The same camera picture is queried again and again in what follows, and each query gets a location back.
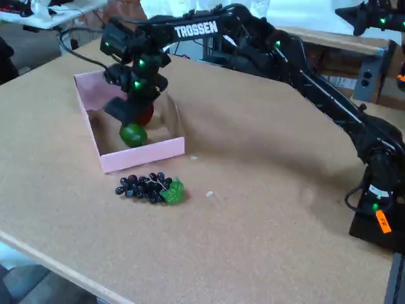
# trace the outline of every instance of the trossen logo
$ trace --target trossen logo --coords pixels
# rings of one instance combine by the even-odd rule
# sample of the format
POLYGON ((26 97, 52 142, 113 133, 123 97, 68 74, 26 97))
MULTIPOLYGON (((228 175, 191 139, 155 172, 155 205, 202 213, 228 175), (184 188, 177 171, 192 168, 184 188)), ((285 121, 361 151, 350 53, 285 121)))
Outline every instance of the trossen logo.
POLYGON ((179 38, 218 33, 218 27, 215 21, 181 25, 175 27, 175 30, 179 38))

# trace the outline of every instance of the grapes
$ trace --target grapes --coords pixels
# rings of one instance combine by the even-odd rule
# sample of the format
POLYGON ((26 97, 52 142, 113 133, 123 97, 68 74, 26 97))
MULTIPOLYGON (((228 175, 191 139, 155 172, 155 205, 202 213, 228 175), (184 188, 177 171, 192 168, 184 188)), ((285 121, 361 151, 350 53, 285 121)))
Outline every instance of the grapes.
POLYGON ((156 176, 155 173, 151 173, 149 174, 149 177, 151 178, 152 181, 157 182, 158 181, 158 177, 156 176))
POLYGON ((165 181, 165 174, 163 172, 158 173, 158 180, 163 183, 165 181))
POLYGON ((123 187, 118 187, 118 188, 116 188, 115 189, 115 194, 116 195, 121 195, 121 194, 123 194, 124 193, 124 188, 123 187))
POLYGON ((121 186, 115 189, 117 195, 125 193, 126 197, 148 199, 151 204, 166 203, 165 198, 160 194, 169 189, 173 180, 165 177, 163 172, 150 173, 149 176, 129 175, 128 178, 121 178, 121 186))
POLYGON ((121 185, 125 185, 125 184, 128 184, 128 179, 126 179, 125 177, 123 177, 122 179, 120 179, 120 183, 121 183, 121 185))

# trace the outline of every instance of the green leaf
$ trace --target green leaf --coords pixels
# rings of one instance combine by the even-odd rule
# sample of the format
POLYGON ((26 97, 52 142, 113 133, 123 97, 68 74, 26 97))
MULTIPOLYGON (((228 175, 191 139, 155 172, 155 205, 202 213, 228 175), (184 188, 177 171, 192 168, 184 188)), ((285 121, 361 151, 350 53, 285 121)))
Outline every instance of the green leaf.
POLYGON ((168 205, 175 205, 184 199, 184 185, 178 179, 175 179, 169 187, 169 190, 160 192, 168 205))

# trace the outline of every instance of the floor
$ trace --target floor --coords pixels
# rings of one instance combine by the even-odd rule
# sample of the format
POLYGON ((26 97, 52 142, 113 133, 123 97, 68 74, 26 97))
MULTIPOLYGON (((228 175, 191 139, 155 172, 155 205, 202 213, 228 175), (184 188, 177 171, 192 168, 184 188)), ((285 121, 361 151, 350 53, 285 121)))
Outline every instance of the floor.
POLYGON ((22 25, 15 23, 0 24, 2 37, 15 51, 12 57, 17 69, 23 67, 36 68, 60 56, 56 32, 27 32, 22 25))

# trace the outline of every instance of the red fruit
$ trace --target red fruit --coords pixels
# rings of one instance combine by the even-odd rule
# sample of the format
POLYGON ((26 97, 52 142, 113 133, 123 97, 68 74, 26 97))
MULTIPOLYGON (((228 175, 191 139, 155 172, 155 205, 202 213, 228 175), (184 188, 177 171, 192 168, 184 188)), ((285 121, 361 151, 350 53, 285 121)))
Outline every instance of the red fruit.
POLYGON ((151 107, 148 110, 146 110, 146 112, 144 114, 137 117, 136 123, 143 127, 146 126, 151 121, 153 112, 154 112, 154 108, 153 108, 153 104, 152 104, 151 107))

